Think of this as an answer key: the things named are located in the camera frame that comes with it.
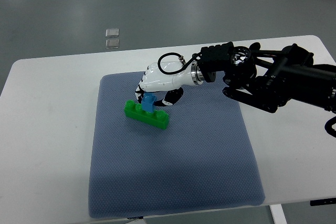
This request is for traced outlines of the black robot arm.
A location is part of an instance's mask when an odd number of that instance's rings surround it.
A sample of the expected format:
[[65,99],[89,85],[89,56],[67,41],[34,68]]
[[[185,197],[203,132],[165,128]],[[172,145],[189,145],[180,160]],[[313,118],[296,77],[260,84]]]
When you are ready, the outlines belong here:
[[217,72],[224,72],[228,98],[274,113],[291,100],[297,100],[335,112],[335,66],[315,65],[313,53],[297,44],[281,51],[262,50],[260,43],[249,47],[232,42],[203,47],[171,72],[178,74],[195,63],[192,75],[199,81],[214,82]]

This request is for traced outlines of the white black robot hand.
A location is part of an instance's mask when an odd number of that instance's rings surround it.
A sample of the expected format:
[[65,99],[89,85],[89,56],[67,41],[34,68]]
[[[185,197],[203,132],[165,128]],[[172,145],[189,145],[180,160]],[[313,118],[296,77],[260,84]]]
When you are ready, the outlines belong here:
[[155,101],[155,106],[172,106],[183,95],[182,86],[201,85],[203,80],[197,73],[197,63],[193,61],[186,69],[179,61],[154,62],[148,66],[141,78],[136,90],[135,97],[139,103],[142,102],[144,94],[148,92],[165,91],[166,95],[162,100]]

